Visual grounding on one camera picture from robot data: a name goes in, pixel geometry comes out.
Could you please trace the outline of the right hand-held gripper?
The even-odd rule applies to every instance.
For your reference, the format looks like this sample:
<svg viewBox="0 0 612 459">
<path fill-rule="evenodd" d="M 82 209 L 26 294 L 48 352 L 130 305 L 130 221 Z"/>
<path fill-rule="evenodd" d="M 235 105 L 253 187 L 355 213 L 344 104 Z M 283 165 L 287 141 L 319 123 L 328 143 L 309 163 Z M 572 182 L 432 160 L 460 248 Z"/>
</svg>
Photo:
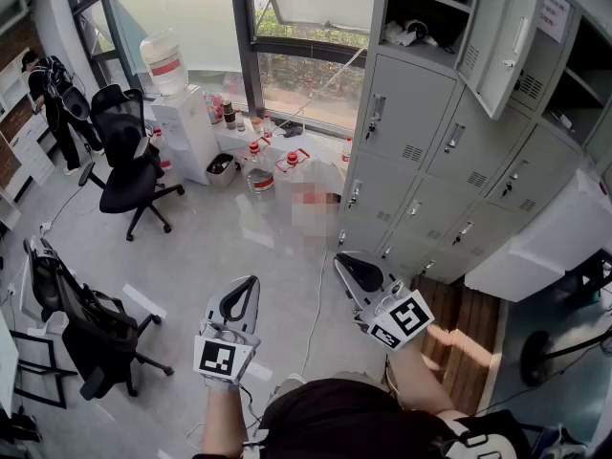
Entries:
<svg viewBox="0 0 612 459">
<path fill-rule="evenodd" d="M 397 351 L 435 319 L 418 290 L 397 279 L 381 256 L 368 251 L 341 251 L 334 268 L 347 296 L 356 304 L 353 322 L 370 338 Z"/>
</svg>

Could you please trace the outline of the grey metal locker cabinet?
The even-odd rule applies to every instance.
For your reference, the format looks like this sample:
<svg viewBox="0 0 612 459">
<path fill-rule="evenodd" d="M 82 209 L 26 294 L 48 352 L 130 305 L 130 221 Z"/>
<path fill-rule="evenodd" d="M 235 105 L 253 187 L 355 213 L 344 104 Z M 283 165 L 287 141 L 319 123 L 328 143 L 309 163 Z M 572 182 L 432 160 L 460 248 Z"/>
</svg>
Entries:
<svg viewBox="0 0 612 459">
<path fill-rule="evenodd" d="M 549 204 L 612 105 L 612 0 L 566 1 L 563 42 L 537 24 L 493 120 L 455 71 L 472 0 L 374 0 L 339 249 L 451 283 Z M 412 19 L 438 47 L 384 40 Z"/>
</svg>

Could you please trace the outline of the person's left forearm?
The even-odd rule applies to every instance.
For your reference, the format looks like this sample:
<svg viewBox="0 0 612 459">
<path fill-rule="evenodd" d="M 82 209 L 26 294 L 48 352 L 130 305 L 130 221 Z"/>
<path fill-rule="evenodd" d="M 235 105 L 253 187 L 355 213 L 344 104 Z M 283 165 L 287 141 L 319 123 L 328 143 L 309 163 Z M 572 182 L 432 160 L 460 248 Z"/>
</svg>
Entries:
<svg viewBox="0 0 612 459">
<path fill-rule="evenodd" d="M 240 459 L 248 440 L 240 388 L 236 384 L 205 379 L 208 398 L 201 452 Z"/>
</svg>

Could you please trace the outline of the person's right forearm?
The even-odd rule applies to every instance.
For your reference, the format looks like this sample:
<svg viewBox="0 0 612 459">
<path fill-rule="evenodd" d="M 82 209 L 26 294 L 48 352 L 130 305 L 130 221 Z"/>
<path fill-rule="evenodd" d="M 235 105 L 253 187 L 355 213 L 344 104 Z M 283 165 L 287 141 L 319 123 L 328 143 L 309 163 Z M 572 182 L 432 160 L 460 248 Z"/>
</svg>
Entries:
<svg viewBox="0 0 612 459">
<path fill-rule="evenodd" d="M 449 394 L 428 368 L 413 341 L 387 356 L 396 395 L 404 409 L 424 411 L 443 419 L 465 417 L 454 408 Z"/>
</svg>

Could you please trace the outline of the wooden slat platform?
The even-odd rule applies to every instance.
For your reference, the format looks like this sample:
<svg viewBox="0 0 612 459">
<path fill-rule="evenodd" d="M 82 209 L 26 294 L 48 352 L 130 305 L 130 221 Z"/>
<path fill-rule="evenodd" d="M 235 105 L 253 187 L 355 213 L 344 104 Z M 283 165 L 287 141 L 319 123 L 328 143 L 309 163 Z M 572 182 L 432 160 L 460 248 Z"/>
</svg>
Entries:
<svg viewBox="0 0 612 459">
<path fill-rule="evenodd" d="M 492 369 L 500 300 L 423 275 L 414 277 L 410 288 L 421 293 L 434 315 L 433 323 L 417 337 L 426 365 L 456 409 L 475 414 Z"/>
</svg>

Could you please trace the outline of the small grey waste bin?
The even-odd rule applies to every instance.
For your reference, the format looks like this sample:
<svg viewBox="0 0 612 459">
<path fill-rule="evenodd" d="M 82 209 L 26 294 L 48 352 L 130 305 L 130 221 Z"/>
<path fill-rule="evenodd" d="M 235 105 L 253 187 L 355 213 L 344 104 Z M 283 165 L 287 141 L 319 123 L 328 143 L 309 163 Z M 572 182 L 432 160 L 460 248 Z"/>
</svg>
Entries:
<svg viewBox="0 0 612 459">
<path fill-rule="evenodd" d="M 218 154 L 207 167 L 207 175 L 213 186 L 226 188 L 237 174 L 234 157 L 229 153 Z"/>
</svg>

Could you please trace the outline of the black mesh office chair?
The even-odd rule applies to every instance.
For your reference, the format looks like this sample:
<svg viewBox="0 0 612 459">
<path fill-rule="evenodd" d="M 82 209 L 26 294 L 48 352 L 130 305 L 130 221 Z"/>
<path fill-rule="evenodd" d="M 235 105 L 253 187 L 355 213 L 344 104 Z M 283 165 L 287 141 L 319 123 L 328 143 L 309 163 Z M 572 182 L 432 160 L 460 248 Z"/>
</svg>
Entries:
<svg viewBox="0 0 612 459">
<path fill-rule="evenodd" d="M 85 283 L 79 283 L 51 244 L 42 237 L 23 242 L 33 296 L 42 307 L 41 319 L 55 313 L 68 318 L 62 333 L 64 346 L 76 367 L 83 386 L 81 396 L 91 401 L 103 398 L 123 383 L 128 395 L 136 397 L 131 364 L 137 361 L 171 376 L 173 369 L 137 351 L 139 338 L 150 323 L 162 318 L 149 314 L 142 322 L 129 316 L 120 299 L 110 297 Z"/>
<path fill-rule="evenodd" d="M 94 172 L 94 163 L 87 164 L 78 185 L 93 183 L 101 190 L 98 208 L 102 213 L 134 213 L 125 238 L 133 240 L 133 230 L 146 210 L 150 210 L 170 233 L 170 223 L 154 206 L 154 202 L 173 192 L 183 195 L 181 184 L 166 186 L 160 148 L 146 132 L 144 98 L 138 89 L 123 91 L 118 84 L 100 89 L 92 97 L 90 119 L 98 133 L 111 171 L 103 181 Z"/>
</svg>

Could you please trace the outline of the person's black shirt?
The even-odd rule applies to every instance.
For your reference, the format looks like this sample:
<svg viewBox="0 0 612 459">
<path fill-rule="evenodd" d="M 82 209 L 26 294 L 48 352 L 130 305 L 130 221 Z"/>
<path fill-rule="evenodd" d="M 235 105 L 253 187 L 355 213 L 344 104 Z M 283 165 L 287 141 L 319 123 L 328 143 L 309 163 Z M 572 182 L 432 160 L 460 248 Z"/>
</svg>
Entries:
<svg viewBox="0 0 612 459">
<path fill-rule="evenodd" d="M 520 427 L 508 411 L 482 419 Z M 436 459 L 431 444 L 447 433 L 437 416 L 404 410 L 373 385 L 315 380 L 270 402 L 240 459 Z M 193 459 L 228 458 L 200 452 Z"/>
</svg>

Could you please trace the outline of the white water dispenser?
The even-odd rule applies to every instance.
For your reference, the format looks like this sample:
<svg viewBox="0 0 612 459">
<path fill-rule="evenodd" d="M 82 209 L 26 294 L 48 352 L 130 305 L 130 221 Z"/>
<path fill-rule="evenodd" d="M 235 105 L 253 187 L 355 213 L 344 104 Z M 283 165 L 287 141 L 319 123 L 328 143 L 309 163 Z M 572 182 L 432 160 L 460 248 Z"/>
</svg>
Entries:
<svg viewBox="0 0 612 459">
<path fill-rule="evenodd" d="M 184 178 L 208 186 L 207 167 L 220 149 L 202 88 L 188 85 L 181 94 L 156 98 L 151 109 L 169 148 L 173 168 Z"/>
</svg>

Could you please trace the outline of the white rectangular appliance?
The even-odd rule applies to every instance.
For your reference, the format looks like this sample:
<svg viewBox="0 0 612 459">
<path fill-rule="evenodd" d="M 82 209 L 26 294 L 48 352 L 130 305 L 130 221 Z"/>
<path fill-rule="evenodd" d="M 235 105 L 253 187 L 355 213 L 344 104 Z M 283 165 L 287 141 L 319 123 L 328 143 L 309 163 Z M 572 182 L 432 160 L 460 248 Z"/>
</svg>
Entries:
<svg viewBox="0 0 612 459">
<path fill-rule="evenodd" d="M 475 291 L 521 301 L 612 243 L 612 201 L 578 169 L 524 229 L 465 275 Z"/>
</svg>

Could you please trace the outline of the colourful patterned pouch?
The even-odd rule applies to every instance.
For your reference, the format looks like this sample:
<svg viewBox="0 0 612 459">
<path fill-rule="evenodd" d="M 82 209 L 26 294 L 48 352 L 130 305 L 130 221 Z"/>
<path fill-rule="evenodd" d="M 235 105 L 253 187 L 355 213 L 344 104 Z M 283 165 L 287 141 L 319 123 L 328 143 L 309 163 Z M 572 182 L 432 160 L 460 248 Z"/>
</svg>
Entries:
<svg viewBox="0 0 612 459">
<path fill-rule="evenodd" d="M 208 115 L 212 124 L 219 123 L 224 120 L 223 97 L 210 91 L 203 92 L 203 98 L 207 106 Z"/>
</svg>

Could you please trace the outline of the crumpled white tissue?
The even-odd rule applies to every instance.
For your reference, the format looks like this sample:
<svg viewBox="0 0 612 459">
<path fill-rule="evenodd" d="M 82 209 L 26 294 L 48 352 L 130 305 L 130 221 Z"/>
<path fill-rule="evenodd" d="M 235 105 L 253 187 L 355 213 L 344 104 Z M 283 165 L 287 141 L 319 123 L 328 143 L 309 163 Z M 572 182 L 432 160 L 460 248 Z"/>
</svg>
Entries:
<svg viewBox="0 0 612 459">
<path fill-rule="evenodd" d="M 392 21 L 384 26 L 383 38 L 388 43 L 408 47 L 417 40 L 417 34 L 406 31 L 397 22 Z"/>
</svg>

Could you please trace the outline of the black and white device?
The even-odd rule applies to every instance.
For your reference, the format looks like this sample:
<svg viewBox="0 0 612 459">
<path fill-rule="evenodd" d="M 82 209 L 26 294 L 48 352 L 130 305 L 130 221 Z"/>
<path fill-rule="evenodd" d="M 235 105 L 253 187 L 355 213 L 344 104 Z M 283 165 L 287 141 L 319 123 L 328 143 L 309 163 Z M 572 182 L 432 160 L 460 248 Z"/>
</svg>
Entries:
<svg viewBox="0 0 612 459">
<path fill-rule="evenodd" d="M 418 19 L 404 22 L 404 30 L 407 32 L 408 45 L 413 43 L 426 43 L 438 47 L 438 42 L 429 34 L 427 25 Z"/>
</svg>

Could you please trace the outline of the black framed window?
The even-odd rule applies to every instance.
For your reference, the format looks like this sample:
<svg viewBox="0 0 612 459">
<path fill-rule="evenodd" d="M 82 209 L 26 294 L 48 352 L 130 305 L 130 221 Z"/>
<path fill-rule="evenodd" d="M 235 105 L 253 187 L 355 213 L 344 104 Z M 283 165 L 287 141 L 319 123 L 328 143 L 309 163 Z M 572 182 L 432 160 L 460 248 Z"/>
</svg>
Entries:
<svg viewBox="0 0 612 459">
<path fill-rule="evenodd" d="M 353 133 L 374 0 L 68 0 L 99 85 L 159 92 L 140 53 L 172 29 L 188 79 L 276 121 Z"/>
</svg>

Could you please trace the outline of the white paper notice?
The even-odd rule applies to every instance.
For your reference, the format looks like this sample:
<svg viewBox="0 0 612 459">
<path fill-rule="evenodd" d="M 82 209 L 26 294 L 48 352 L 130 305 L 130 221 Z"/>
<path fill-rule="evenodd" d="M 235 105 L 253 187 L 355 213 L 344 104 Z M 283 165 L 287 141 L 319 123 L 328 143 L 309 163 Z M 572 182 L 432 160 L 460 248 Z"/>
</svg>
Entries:
<svg viewBox="0 0 612 459">
<path fill-rule="evenodd" d="M 561 44 L 571 10 L 566 0 L 543 0 L 538 28 Z"/>
</svg>

